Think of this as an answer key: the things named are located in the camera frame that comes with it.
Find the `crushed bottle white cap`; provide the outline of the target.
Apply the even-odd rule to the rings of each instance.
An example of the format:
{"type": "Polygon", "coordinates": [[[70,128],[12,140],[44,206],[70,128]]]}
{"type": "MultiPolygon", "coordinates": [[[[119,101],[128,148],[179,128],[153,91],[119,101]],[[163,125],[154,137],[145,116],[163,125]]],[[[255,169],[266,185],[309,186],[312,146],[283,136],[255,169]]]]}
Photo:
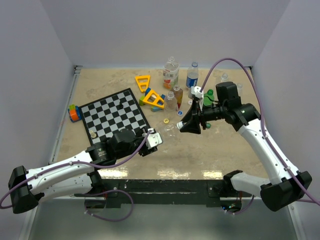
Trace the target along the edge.
{"type": "Polygon", "coordinates": [[[184,126],[184,123],[182,121],[178,122],[176,124],[176,127],[180,130],[184,126]]]}

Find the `green soda bottle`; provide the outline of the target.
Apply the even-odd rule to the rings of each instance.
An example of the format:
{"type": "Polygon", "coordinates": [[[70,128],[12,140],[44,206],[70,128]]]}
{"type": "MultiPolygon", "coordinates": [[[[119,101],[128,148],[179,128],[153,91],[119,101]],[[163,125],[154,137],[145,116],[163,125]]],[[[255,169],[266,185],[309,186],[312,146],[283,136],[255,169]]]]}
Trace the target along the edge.
{"type": "Polygon", "coordinates": [[[209,89],[204,95],[203,95],[203,105],[205,107],[211,107],[211,105],[215,101],[215,96],[214,96],[214,90],[209,89]]]}

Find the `crushed clear bottle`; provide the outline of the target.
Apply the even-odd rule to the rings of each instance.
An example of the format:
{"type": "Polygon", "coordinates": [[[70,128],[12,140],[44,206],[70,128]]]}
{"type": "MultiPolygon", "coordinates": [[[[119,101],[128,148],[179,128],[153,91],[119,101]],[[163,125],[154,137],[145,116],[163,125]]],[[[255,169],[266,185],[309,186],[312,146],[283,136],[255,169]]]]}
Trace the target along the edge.
{"type": "Polygon", "coordinates": [[[179,133],[179,129],[175,123],[166,124],[161,130],[161,135],[165,140],[174,139],[179,133]]]}

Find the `clear plastic bottle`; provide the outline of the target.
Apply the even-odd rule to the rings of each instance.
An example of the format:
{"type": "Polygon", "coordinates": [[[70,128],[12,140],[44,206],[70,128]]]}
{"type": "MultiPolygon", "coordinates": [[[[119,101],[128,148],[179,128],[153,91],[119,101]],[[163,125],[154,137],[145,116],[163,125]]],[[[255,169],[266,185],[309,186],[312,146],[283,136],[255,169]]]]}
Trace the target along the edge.
{"type": "Polygon", "coordinates": [[[224,83],[227,82],[229,80],[229,76],[227,73],[223,73],[222,76],[220,77],[220,82],[224,83]]]}
{"type": "Polygon", "coordinates": [[[243,91],[243,85],[238,83],[236,86],[237,86],[237,91],[240,94],[243,91]]]}

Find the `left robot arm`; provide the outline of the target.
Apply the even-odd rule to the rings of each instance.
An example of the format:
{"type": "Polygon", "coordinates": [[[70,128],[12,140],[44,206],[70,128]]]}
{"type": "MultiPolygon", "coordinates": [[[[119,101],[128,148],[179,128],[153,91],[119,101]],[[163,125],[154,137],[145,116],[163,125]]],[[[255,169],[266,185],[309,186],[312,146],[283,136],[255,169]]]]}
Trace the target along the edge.
{"type": "Polygon", "coordinates": [[[28,212],[44,201],[70,194],[99,196],[104,190],[98,170],[111,169],[133,158],[157,151],[163,143],[155,129],[142,128],[137,134],[122,129],[106,141],[98,142],[73,157],[44,167],[13,169],[8,193],[14,214],[28,212]]]}

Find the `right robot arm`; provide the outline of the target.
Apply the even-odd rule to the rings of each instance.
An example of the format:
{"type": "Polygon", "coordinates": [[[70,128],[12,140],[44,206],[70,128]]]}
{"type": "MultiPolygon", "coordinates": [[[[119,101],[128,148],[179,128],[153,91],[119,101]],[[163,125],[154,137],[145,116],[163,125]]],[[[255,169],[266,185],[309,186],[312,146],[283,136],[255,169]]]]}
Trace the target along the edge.
{"type": "Polygon", "coordinates": [[[225,120],[249,143],[268,175],[261,178],[235,170],[224,175],[223,192],[230,197],[238,192],[249,193],[261,198],[273,212],[300,200],[312,182],[310,173],[301,172],[289,161],[262,127],[262,118],[255,106],[241,102],[235,83],[219,83],[216,91],[218,102],[206,107],[201,87],[191,87],[189,98],[192,105],[177,128],[181,133],[199,135],[206,129],[207,122],[225,120]]]}

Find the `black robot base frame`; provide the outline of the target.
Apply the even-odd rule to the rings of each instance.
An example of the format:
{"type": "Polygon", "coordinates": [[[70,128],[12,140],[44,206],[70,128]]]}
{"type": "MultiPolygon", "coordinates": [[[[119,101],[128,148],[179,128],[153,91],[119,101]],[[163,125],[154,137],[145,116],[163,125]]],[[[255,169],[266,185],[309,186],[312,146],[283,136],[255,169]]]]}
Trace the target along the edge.
{"type": "Polygon", "coordinates": [[[220,207],[221,198],[235,198],[239,193],[228,190],[221,179],[103,179],[90,194],[121,190],[136,205],[205,205],[220,207]]]}

